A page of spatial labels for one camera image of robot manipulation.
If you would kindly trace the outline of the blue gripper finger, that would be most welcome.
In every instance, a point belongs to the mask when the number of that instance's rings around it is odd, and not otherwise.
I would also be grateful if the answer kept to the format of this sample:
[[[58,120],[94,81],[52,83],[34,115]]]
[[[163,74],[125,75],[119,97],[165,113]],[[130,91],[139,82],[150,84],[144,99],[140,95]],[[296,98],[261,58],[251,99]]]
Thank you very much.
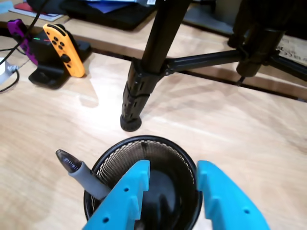
[[[84,230],[132,230],[141,218],[143,193],[149,190],[150,162],[136,162],[89,218]]]
[[[197,163],[197,190],[203,193],[205,218],[214,230],[268,230],[263,214],[220,168]]]

